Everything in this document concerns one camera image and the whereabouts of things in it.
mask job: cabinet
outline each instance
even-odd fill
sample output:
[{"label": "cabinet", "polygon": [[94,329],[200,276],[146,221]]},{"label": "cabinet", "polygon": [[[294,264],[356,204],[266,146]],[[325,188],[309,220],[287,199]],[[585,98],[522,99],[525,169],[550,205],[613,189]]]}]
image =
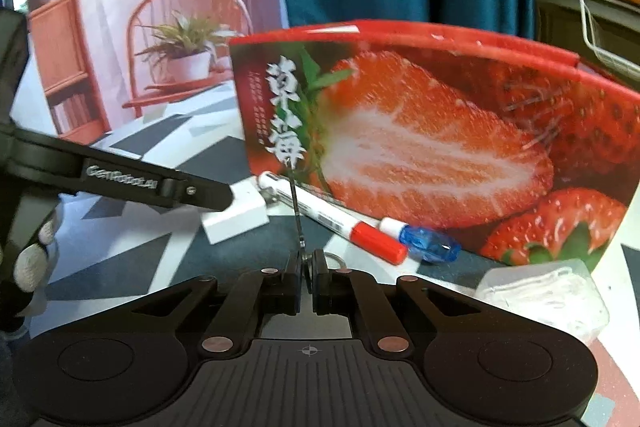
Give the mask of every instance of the cabinet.
[{"label": "cabinet", "polygon": [[53,0],[29,15],[33,49],[58,134],[90,144],[110,130],[88,54],[79,0]]}]

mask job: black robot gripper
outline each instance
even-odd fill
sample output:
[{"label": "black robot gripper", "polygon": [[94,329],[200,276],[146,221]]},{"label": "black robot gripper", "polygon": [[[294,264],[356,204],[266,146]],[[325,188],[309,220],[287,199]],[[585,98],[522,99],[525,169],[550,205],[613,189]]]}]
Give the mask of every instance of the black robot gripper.
[{"label": "black robot gripper", "polygon": [[348,317],[353,338],[261,339],[263,317],[300,311],[302,257],[35,337],[14,376],[35,427],[582,425],[597,368],[580,341],[417,277],[329,270],[321,250],[314,311]]}]

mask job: circular cover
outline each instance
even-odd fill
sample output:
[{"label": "circular cover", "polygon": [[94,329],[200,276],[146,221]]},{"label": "circular cover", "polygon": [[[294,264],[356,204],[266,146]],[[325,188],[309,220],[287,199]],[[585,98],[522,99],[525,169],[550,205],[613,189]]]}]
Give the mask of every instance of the circular cover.
[{"label": "circular cover", "polygon": [[51,331],[18,353],[14,382],[25,404],[45,418],[96,425],[156,409],[187,370],[184,348],[170,333]]},{"label": "circular cover", "polygon": [[527,427],[574,415],[598,377],[589,349],[557,331],[440,334],[423,363],[431,388],[453,410]]}]

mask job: shelf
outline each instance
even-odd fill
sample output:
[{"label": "shelf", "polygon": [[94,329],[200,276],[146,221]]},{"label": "shelf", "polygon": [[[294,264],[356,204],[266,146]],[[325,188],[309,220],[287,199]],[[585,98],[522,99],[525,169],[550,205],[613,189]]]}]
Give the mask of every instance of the shelf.
[{"label": "shelf", "polygon": [[89,123],[85,123],[80,127],[76,127],[75,129],[66,132],[60,137],[81,145],[89,145],[90,143],[95,142],[105,132],[105,128],[100,120],[92,120]]},{"label": "shelf", "polygon": [[55,86],[47,87],[47,89],[45,89],[44,94],[46,96],[51,96],[52,94],[56,94],[57,92],[60,92],[63,89],[66,89],[69,86],[73,86],[74,84],[77,84],[78,82],[82,82],[83,80],[88,78],[89,78],[89,74],[87,73],[76,74],[71,78],[68,78],[66,80],[63,80],[62,82],[59,82]]}]

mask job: thin metal stick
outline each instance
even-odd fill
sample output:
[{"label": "thin metal stick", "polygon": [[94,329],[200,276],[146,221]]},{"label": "thin metal stick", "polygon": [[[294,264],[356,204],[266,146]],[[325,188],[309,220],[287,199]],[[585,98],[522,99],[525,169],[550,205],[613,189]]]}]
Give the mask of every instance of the thin metal stick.
[{"label": "thin metal stick", "polygon": [[293,180],[293,169],[291,168],[291,160],[286,160],[287,176],[289,177],[289,186],[291,188],[291,201],[293,201],[293,213],[296,216],[296,228],[298,229],[298,241],[300,251],[304,255],[306,250],[305,236],[302,233],[302,222],[300,221],[300,207],[298,206],[298,195],[296,194],[296,182]]}]

